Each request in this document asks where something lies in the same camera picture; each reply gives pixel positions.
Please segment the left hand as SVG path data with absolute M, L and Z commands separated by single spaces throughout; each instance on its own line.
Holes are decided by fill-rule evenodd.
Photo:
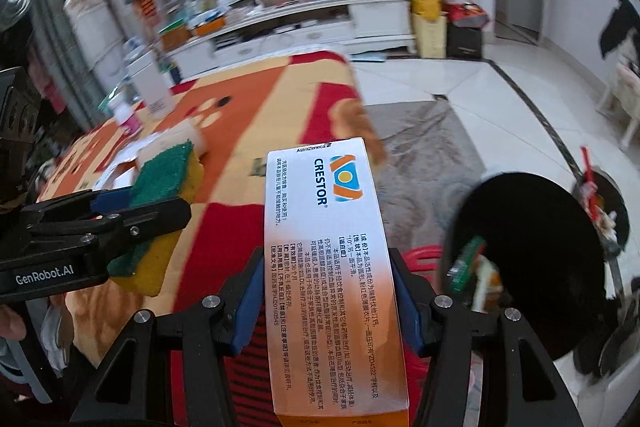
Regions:
M 26 327 L 22 318 L 6 305 L 0 306 L 0 337 L 20 341 L 26 336 Z

